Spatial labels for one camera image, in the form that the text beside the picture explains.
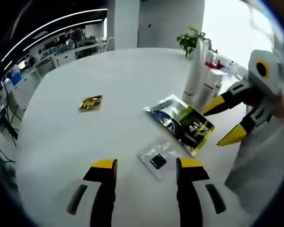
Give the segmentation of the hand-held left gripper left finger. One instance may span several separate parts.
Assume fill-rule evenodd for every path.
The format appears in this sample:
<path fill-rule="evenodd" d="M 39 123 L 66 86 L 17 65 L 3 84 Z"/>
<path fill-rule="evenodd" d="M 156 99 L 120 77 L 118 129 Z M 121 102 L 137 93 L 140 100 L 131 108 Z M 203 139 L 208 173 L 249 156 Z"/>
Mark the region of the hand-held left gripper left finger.
<path fill-rule="evenodd" d="M 117 180 L 117 160 L 101 159 L 91 164 L 75 191 L 71 194 L 66 211 L 75 216 L 80 202 L 87 192 L 91 192 L 87 215 L 90 227 L 112 226 Z"/>

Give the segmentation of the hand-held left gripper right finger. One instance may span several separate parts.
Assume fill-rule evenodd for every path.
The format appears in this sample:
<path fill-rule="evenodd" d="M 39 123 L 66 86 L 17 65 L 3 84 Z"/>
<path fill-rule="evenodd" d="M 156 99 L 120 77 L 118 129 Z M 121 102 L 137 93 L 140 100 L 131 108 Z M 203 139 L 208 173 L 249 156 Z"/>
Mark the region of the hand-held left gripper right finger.
<path fill-rule="evenodd" d="M 227 226 L 227 188 L 211 179 L 193 158 L 176 159 L 181 227 Z"/>

